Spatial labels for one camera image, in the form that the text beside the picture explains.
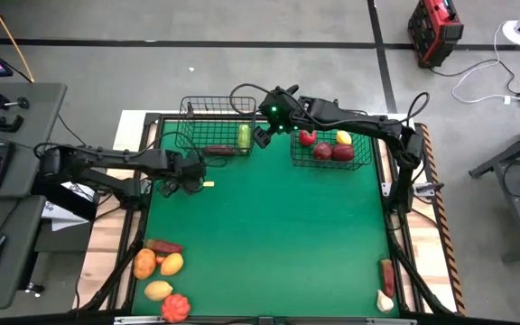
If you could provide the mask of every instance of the white cable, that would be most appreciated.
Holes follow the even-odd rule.
[[[475,69],[473,70],[470,70],[469,72],[467,72],[466,75],[464,75],[460,80],[459,80],[459,83],[457,83],[457,86],[453,87],[452,88],[452,96],[455,97],[455,99],[457,99],[459,102],[462,102],[462,103],[465,103],[465,104],[473,104],[473,103],[478,103],[480,101],[483,101],[483,100],[487,100],[487,99],[491,99],[491,98],[512,98],[512,99],[516,99],[516,100],[520,100],[520,97],[515,97],[515,96],[507,96],[507,95],[490,95],[490,96],[486,96],[486,97],[483,97],[483,98],[478,98],[478,99],[472,99],[472,100],[467,100],[467,99],[463,99],[461,97],[459,97],[459,95],[457,95],[455,93],[455,90],[460,86],[460,84],[465,81],[465,79],[470,76],[471,73],[475,72],[475,71],[478,71],[478,70],[483,70],[483,69],[486,69],[486,68],[490,68],[490,67],[493,67],[493,66],[496,66],[500,61],[501,61],[501,57],[500,55],[498,54],[498,51],[497,51],[497,34],[498,34],[498,31],[500,31],[501,27],[503,27],[503,24],[505,24],[506,21],[502,22],[498,27],[497,27],[497,31],[495,32],[495,38],[493,39],[493,49],[495,49],[495,54],[497,56],[497,60],[493,63],[490,63],[488,65],[484,65],[482,67],[476,67]]]

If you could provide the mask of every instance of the green table surface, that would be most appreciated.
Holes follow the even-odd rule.
[[[174,136],[162,147],[173,150]],[[207,181],[215,187],[196,195],[154,192],[145,238],[183,245],[184,266],[138,281],[134,315],[161,313],[144,288],[165,280],[188,297],[191,316],[398,316],[376,308],[378,261],[389,252],[373,163],[293,167],[290,137],[275,135],[266,149],[208,168]]]

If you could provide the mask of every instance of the gray floor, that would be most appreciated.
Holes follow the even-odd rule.
[[[490,44],[503,20],[520,15],[520,1],[455,4],[466,25],[461,43]],[[376,1],[385,42],[408,42],[404,28],[414,5],[414,0]],[[365,0],[0,0],[0,11],[16,37],[33,39],[374,40]],[[501,36],[499,43],[507,40]],[[225,95],[241,82],[267,88],[299,83],[302,94],[338,98],[343,108],[386,112],[375,50],[25,46],[23,52],[37,81],[68,84],[61,113],[78,135],[96,145],[113,144],[122,110],[176,108],[185,95]],[[12,47],[0,46],[0,55],[23,68]],[[462,70],[493,55],[455,51],[442,70]],[[501,55],[520,89],[520,51]],[[419,70],[411,51],[388,51],[386,56],[399,112],[405,113],[419,92],[431,93],[431,104],[416,120],[431,130],[438,172],[446,184],[444,202],[469,315],[520,320],[520,263],[503,265],[499,259],[520,246],[515,224],[494,176],[475,181],[467,175],[520,132],[520,106],[495,100],[462,105],[450,95],[457,78]],[[466,98],[503,94],[507,79],[495,67],[477,73],[460,92]],[[250,94],[260,99],[260,94]],[[61,127],[52,139],[73,142]],[[0,317],[66,311],[78,258],[50,257],[44,268],[47,298],[18,295]]]

